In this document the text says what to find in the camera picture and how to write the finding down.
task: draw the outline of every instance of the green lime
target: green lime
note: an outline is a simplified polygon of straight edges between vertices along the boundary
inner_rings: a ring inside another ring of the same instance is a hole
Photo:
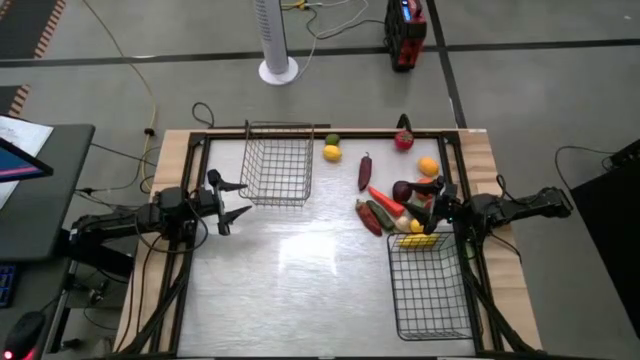
[[[340,142],[340,136],[338,136],[338,134],[329,134],[329,135],[327,135],[327,138],[324,139],[324,142],[327,145],[336,145],[336,146],[338,146],[338,143]]]

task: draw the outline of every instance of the floor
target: floor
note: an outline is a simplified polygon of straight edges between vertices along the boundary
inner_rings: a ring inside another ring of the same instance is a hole
[[[382,19],[386,2],[369,2],[363,16]],[[426,51],[408,74],[393,73],[384,54],[320,54],[301,79],[282,88],[262,83],[257,76],[260,59],[255,56],[209,61],[184,61],[188,57],[181,56],[209,54],[215,59],[211,54],[261,51],[250,0],[90,3],[125,54],[176,55],[176,61],[169,57],[138,66],[159,106],[159,136],[154,145],[161,143],[166,129],[202,126],[191,117],[196,101],[211,106],[219,126],[240,125],[249,119],[390,127],[404,112],[415,127],[466,124],[488,129],[498,168],[510,191],[524,195],[544,186],[562,185],[553,165],[559,146],[615,151],[640,134],[640,3],[633,0],[435,0],[444,34],[441,40],[446,45],[478,45],[458,48],[472,51],[454,51],[455,46],[451,51]],[[354,0],[319,10],[316,29],[350,19],[361,6],[360,0]],[[313,38],[304,30],[309,17],[307,12],[285,13],[290,49],[311,46]],[[376,47],[382,37],[381,25],[367,24],[318,46]],[[632,46],[608,42],[618,39],[636,42]],[[442,41],[436,41],[430,28],[426,45],[433,49],[436,44],[444,45]],[[520,44],[532,42],[539,45]],[[492,49],[492,44],[501,45]],[[26,119],[43,124],[91,123],[97,128],[95,142],[140,154],[151,101],[131,68],[101,64],[100,59],[117,56],[84,4],[67,0],[44,54],[45,66],[0,62],[0,86],[30,85],[21,113]],[[60,59],[97,62],[47,63]],[[297,60],[304,63],[306,56]],[[442,64],[447,62],[451,72],[443,72]],[[156,157],[152,153],[150,158],[154,161]],[[135,161],[92,149],[80,185],[97,188],[127,183],[136,166]],[[600,157],[567,153],[562,171],[571,185],[578,185],[601,171]],[[136,187],[101,196],[122,204],[147,199]],[[105,209],[99,205],[75,199],[67,224],[80,215],[102,212]],[[530,219],[514,228],[545,350],[637,358],[640,340],[580,217]],[[124,240],[119,246],[131,251],[133,241]],[[117,299],[112,307],[121,306],[121,295],[114,291],[113,296]],[[93,339],[90,345],[113,333],[95,328],[78,311],[72,315],[65,338]],[[90,311],[104,324],[116,324],[119,318],[118,311]],[[89,354],[89,345],[52,358],[81,358]]]

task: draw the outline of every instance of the tower fan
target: tower fan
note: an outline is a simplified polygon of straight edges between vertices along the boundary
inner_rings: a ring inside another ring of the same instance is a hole
[[[258,73],[271,85],[285,85],[298,75],[298,63],[287,55],[280,0],[254,0],[264,61]]]

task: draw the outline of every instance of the metal sheet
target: metal sheet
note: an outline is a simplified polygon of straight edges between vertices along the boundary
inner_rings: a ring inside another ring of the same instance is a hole
[[[245,142],[214,140],[208,169],[237,181]],[[314,144],[311,197],[302,208],[254,207],[195,253],[181,356],[472,355],[471,340],[403,341],[396,333],[386,236],[364,228],[354,205],[360,159],[373,159],[371,184],[390,193],[417,180],[417,160],[438,163],[437,142],[417,139],[407,154],[392,140],[343,140],[343,158]],[[224,194],[227,209],[251,202]],[[217,219],[206,219],[213,231]]]

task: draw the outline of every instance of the white paper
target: white paper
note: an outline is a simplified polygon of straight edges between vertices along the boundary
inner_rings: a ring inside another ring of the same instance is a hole
[[[28,123],[26,121],[0,116],[0,137],[35,157],[51,135],[50,126]],[[19,181],[0,183],[0,209],[11,196]]]

